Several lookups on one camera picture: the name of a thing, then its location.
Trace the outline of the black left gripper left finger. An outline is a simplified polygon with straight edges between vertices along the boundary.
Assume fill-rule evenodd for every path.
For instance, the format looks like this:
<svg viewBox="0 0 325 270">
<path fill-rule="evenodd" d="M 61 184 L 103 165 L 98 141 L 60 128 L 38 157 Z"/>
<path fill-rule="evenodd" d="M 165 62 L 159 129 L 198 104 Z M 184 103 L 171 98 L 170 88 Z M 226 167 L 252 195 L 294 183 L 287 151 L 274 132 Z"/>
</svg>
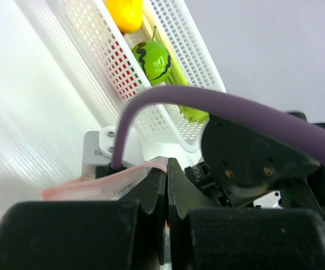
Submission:
<svg viewBox="0 0 325 270">
<path fill-rule="evenodd" d="M 117 201 L 20 202 L 0 221 L 0 269 L 159 269 L 166 173 Z"/>
</svg>

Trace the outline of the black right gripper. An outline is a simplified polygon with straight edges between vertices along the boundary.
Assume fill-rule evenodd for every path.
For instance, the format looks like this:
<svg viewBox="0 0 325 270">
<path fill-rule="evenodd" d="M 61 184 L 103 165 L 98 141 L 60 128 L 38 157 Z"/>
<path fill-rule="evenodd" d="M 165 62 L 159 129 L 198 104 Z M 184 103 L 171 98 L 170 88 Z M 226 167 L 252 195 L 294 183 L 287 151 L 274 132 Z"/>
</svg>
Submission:
<svg viewBox="0 0 325 270">
<path fill-rule="evenodd" d="M 272 191 L 295 190 L 320 163 L 232 121 L 211 115 L 201 137 L 202 161 L 186 177 L 222 207 L 250 206 Z"/>
</svg>

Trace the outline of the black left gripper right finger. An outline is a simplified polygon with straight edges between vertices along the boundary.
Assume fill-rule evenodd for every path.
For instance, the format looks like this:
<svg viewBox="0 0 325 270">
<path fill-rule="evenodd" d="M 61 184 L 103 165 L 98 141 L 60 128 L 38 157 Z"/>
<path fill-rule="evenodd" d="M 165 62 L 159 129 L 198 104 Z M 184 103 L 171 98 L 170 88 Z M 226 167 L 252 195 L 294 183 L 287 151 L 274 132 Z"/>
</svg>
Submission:
<svg viewBox="0 0 325 270">
<path fill-rule="evenodd" d="M 173 269 L 325 269 L 325 222 L 304 209 L 220 208 L 168 161 Z"/>
</svg>

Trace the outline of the clear polka dot zip bag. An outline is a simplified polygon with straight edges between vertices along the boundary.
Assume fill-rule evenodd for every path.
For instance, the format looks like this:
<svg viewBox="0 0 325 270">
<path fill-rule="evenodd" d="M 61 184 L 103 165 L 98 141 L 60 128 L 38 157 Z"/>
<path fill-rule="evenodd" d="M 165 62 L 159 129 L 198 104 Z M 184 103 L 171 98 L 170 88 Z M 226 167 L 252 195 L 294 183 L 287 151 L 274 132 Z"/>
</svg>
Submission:
<svg viewBox="0 0 325 270">
<path fill-rule="evenodd" d="M 41 197 L 44 201 L 118 200 L 147 178 L 153 169 L 166 173 L 167 166 L 168 159 L 158 156 L 141 165 L 95 180 L 83 181 L 80 177 L 67 181 L 43 190 Z"/>
</svg>

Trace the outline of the pale green toy celery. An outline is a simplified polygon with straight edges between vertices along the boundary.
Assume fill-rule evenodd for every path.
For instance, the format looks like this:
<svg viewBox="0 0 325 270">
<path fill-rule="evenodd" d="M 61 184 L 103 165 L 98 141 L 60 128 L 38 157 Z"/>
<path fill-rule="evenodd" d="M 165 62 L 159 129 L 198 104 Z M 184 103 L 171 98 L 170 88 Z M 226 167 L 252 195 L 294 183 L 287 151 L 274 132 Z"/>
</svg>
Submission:
<svg viewBox="0 0 325 270">
<path fill-rule="evenodd" d="M 171 73 L 165 80 L 165 83 L 171 85 L 188 86 L 189 82 L 183 73 L 178 58 L 174 54 L 171 42 L 150 1 L 143 1 L 142 11 L 144 31 L 152 38 L 152 40 L 162 43 L 171 56 Z M 180 113 L 190 123 L 202 124 L 209 120 L 209 114 L 207 112 L 182 105 L 178 105 L 178 108 Z"/>
</svg>

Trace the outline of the green toy pepper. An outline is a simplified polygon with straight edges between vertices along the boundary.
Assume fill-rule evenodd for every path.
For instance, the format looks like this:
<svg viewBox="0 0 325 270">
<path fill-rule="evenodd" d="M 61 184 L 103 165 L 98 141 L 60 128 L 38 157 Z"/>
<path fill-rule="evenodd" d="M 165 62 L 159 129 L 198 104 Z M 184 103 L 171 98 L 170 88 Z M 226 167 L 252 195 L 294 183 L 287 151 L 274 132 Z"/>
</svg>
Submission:
<svg viewBox="0 0 325 270">
<path fill-rule="evenodd" d="M 152 86 L 167 80 L 171 73 L 172 60 L 162 43 L 146 40 L 135 45 L 132 52 Z"/>
</svg>

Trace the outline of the red toy chili pepper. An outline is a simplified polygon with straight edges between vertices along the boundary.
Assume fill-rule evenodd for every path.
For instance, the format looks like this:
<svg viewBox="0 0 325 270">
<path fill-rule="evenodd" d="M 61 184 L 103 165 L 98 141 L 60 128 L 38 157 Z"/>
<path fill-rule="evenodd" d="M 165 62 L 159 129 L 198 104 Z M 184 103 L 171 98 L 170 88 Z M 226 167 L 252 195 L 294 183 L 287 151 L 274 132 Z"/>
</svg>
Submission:
<svg viewBox="0 0 325 270">
<path fill-rule="evenodd" d="M 114 79 L 117 94 L 123 101 L 130 101 L 138 92 L 138 83 L 134 69 L 128 61 L 127 55 L 117 40 L 111 45 L 114 67 Z"/>
</svg>

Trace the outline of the yellow toy pear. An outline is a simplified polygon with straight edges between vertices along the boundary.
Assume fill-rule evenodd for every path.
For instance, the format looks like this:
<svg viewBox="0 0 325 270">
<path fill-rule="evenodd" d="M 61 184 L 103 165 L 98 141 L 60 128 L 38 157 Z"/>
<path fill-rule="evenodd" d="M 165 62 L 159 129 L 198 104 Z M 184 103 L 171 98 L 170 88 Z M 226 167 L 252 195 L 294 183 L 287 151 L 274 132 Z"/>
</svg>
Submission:
<svg viewBox="0 0 325 270">
<path fill-rule="evenodd" d="M 122 33 L 131 34 L 140 29 L 143 0 L 106 0 L 105 6 Z"/>
</svg>

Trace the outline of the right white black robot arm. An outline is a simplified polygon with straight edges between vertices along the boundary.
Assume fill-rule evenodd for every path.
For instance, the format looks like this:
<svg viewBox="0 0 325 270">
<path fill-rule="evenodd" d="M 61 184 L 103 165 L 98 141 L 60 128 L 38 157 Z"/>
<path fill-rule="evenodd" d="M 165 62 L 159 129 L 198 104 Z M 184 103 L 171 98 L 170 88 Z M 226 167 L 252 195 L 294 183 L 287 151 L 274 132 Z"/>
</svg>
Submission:
<svg viewBox="0 0 325 270">
<path fill-rule="evenodd" d="M 281 208 L 305 208 L 325 220 L 325 166 L 234 122 L 211 116 L 201 138 L 202 161 L 187 178 L 222 207 L 255 207 L 274 194 Z"/>
</svg>

